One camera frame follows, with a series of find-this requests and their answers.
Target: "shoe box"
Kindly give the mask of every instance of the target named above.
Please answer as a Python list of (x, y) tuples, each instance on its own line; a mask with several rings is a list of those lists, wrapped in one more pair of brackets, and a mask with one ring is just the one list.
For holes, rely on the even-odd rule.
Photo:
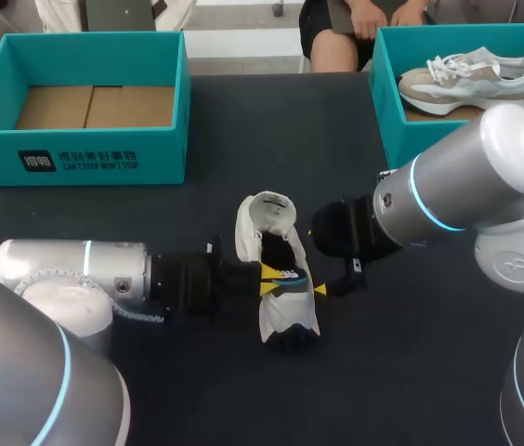
[(0, 186), (182, 183), (189, 121), (183, 33), (0, 43)]
[(474, 51), (482, 46), (505, 58), (524, 56), (524, 24), (438, 25), (381, 28), (370, 74), (375, 115), (389, 168), (416, 155), (479, 116), (483, 110), (461, 107), (443, 118), (403, 107), (397, 77), (427, 60)]

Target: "dark tabletop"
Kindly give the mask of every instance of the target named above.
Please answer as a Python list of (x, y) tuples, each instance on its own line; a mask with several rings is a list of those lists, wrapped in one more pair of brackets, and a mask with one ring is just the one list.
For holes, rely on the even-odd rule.
[[(195, 77), (186, 183), (0, 189), (0, 242), (71, 238), (201, 251), (242, 199), (288, 195), (316, 282), (341, 271), (305, 236), (315, 210), (361, 195), (386, 167), (368, 77)], [(524, 295), (474, 259), (474, 234), (368, 271), (367, 291), (317, 298), (321, 339), (285, 355), (259, 340), (257, 302), (215, 323), (116, 321), (113, 361), (132, 401), (129, 445), (505, 446), (499, 394)]]

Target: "metal screw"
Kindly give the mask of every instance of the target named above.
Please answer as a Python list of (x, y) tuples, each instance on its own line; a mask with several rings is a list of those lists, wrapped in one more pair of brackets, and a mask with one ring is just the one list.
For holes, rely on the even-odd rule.
[(390, 207), (390, 205), (392, 204), (392, 194), (387, 193), (386, 195), (384, 195), (384, 198), (382, 199), (382, 203), (384, 204), (385, 207)]
[(115, 289), (118, 293), (127, 293), (130, 289), (130, 284), (128, 282), (117, 282), (115, 284)]

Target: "white sneaker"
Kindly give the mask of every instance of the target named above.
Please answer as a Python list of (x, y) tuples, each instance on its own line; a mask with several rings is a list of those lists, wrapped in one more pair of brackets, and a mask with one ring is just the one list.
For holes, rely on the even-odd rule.
[(403, 102), (425, 114), (443, 116), (463, 105), (524, 107), (524, 57), (500, 58), (485, 47), (436, 57), (426, 68), (404, 73), (398, 84)]
[(301, 330), (320, 334), (314, 288), (295, 220), (291, 200), (268, 191), (247, 197), (237, 213), (237, 257), (243, 262), (261, 262), (282, 275), (279, 279), (270, 279), (268, 287), (272, 289), (261, 296), (262, 342), (267, 342), (273, 333), (279, 337), (299, 336)]

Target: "black shorts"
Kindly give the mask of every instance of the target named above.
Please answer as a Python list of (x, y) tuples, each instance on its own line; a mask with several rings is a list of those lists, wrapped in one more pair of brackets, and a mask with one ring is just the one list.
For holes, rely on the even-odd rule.
[[(331, 30), (333, 24), (328, 12), (327, 0), (306, 0), (299, 15), (299, 32), (301, 33), (301, 47), (303, 54), (309, 59), (311, 46), (316, 36), (324, 30)], [(373, 40), (355, 40), (359, 62), (358, 70), (362, 70), (373, 55)]]

